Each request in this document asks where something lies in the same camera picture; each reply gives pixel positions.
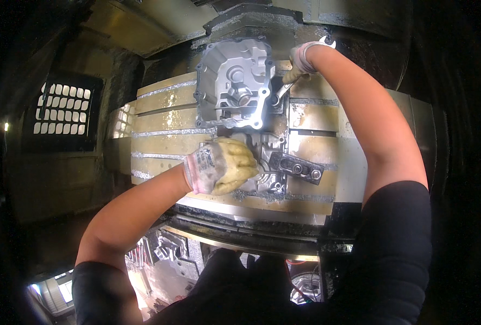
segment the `light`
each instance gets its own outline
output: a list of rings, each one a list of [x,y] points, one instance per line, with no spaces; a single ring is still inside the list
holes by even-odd
[[[40,287],[38,287],[38,284],[32,284],[31,285],[33,287],[33,289],[36,291],[37,294],[39,294],[40,296],[42,295],[42,293],[40,292]]]

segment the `black shirt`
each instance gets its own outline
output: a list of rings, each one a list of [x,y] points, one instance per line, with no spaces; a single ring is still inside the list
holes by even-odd
[[[241,284],[214,287],[173,303],[147,324],[410,324],[425,299],[431,259],[427,189],[400,181],[376,191],[361,212],[353,262],[326,303],[275,301]],[[118,324],[137,308],[122,271],[102,263],[75,267],[78,324]]]

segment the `aluminum housing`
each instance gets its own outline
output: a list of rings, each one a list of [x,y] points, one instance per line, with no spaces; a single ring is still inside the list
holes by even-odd
[[[196,70],[197,127],[262,127],[275,74],[265,36],[211,43]]]

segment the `work glove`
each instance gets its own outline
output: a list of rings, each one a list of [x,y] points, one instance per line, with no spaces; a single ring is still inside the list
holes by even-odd
[[[298,79],[298,77],[303,74],[317,72],[316,69],[306,60],[305,53],[307,52],[307,49],[315,45],[323,45],[336,48],[336,42],[333,42],[331,45],[329,45],[323,42],[324,40],[325,37],[322,37],[319,42],[303,43],[302,45],[291,49],[291,55],[289,56],[289,60],[291,60],[291,64],[293,67],[283,76],[282,81],[284,84],[290,84],[293,81],[296,81],[296,79]]]
[[[187,155],[184,168],[195,194],[216,196],[230,193],[259,173],[257,161],[248,147],[224,137]]]

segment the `metal clamp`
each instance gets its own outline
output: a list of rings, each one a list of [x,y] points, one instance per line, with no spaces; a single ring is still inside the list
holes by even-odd
[[[282,152],[271,154],[269,166],[286,175],[298,177],[314,185],[320,184],[325,168],[320,164]]]

